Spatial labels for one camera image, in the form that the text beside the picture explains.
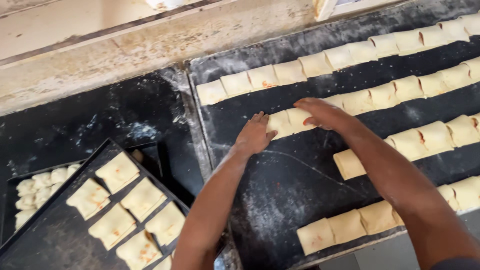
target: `person's hand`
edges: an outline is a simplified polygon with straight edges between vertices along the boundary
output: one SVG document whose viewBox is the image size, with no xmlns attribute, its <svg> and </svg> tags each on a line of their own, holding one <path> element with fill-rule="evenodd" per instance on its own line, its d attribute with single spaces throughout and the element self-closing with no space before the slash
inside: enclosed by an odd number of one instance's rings
<svg viewBox="0 0 480 270">
<path fill-rule="evenodd" d="M 278 133 L 277 131 L 267 133 L 267 124 L 268 114 L 264 114 L 263 111 L 254 114 L 243 127 L 233 147 L 247 157 L 262 152 Z"/>
<path fill-rule="evenodd" d="M 338 130 L 342 125 L 355 119 L 339 107 L 320 98 L 302 98 L 293 105 L 312 115 L 303 124 L 313 124 L 325 130 Z"/>
</svg>

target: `left hand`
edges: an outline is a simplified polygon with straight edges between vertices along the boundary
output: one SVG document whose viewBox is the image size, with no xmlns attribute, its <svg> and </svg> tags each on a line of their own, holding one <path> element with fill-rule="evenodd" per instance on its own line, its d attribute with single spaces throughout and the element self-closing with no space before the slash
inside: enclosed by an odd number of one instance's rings
<svg viewBox="0 0 480 270">
<path fill-rule="evenodd" d="M 247 157 L 262 152 L 278 133 L 277 131 L 267 133 L 267 124 L 268 114 L 264 114 L 263 111 L 254 114 L 243 127 L 233 147 Z"/>
</svg>

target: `right hand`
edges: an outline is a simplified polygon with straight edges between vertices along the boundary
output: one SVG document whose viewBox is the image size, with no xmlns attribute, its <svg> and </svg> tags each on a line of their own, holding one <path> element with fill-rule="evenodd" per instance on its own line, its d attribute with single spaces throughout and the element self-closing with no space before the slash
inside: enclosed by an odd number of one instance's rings
<svg viewBox="0 0 480 270">
<path fill-rule="evenodd" d="M 312 115 L 304 124 L 313 124 L 325 130 L 338 130 L 343 124 L 355 119 L 339 107 L 320 98 L 302 98 L 293 105 Z"/>
</svg>

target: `black baking tray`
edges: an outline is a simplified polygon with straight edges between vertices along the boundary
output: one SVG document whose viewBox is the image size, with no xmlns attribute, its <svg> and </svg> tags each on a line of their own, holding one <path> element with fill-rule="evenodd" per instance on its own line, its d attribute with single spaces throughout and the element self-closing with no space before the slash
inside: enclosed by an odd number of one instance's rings
<svg viewBox="0 0 480 270">
<path fill-rule="evenodd" d="M 125 150 L 131 153 L 136 149 L 140 150 L 144 155 L 144 160 L 142 162 L 142 165 L 149 172 L 151 172 L 151 174 L 157 177 L 157 179 L 160 179 L 162 176 L 162 173 L 161 173 L 162 167 L 159 159 L 159 152 L 158 152 L 159 150 L 158 150 L 157 142 L 150 142 L 150 143 L 145 143 L 141 145 L 136 145 L 133 147 L 126 148 Z M 5 193 L 3 194 L 4 204 L 3 204 L 3 215 L 2 215 L 1 224 L 0 224 L 0 245 L 5 243 L 10 238 L 10 236 L 12 236 L 13 233 L 15 232 L 15 214 L 20 212 L 15 207 L 15 202 L 20 199 L 20 197 L 18 197 L 18 192 L 16 190 L 16 187 L 18 186 L 18 184 L 25 179 L 32 178 L 32 176 L 35 174 L 39 174 L 43 172 L 51 172 L 52 170 L 57 168 L 67 167 L 72 164 L 82 164 L 83 162 L 85 162 L 85 160 L 78 160 L 78 161 L 73 161 L 73 162 L 69 162 L 61 165 L 56 165 L 56 166 L 42 169 L 39 171 L 29 172 L 27 174 L 16 176 L 7 180 Z"/>
<path fill-rule="evenodd" d="M 152 219 L 167 203 L 174 201 L 186 216 L 189 208 L 170 192 L 145 167 L 132 157 L 129 158 L 140 170 L 140 176 L 118 193 L 109 197 L 111 202 L 89 220 L 84 221 L 75 207 L 65 201 L 88 178 L 94 178 L 106 188 L 103 180 L 95 171 L 109 160 L 124 151 L 112 139 L 107 139 L 81 167 L 65 182 L 46 203 L 0 247 L 0 269 L 117 269 L 129 270 L 126 263 L 117 257 L 115 250 L 133 235 L 144 229 L 145 223 Z M 97 222 L 115 204 L 120 202 L 144 177 L 148 177 L 168 199 L 162 203 L 146 220 L 136 223 L 137 228 L 115 247 L 107 251 L 99 239 L 88 234 L 88 228 Z M 177 240 L 169 245 L 159 246 L 161 259 L 144 268 L 151 270 L 175 249 Z"/>
</svg>

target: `person's arm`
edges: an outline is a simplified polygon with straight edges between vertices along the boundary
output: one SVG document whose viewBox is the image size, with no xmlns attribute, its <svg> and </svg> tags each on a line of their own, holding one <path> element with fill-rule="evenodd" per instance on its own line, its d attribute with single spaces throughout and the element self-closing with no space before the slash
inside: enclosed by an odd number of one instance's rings
<svg viewBox="0 0 480 270">
<path fill-rule="evenodd" d="M 215 248 L 227 223 L 247 161 L 276 135 L 266 133 L 268 114 L 255 114 L 198 194 L 177 243 L 172 270 L 213 269 Z"/>
<path fill-rule="evenodd" d="M 480 258 L 480 247 L 435 186 L 357 118 L 317 98 L 294 106 L 312 114 L 305 123 L 338 132 L 362 162 L 373 185 L 403 219 L 420 267 L 448 258 Z"/>
</svg>

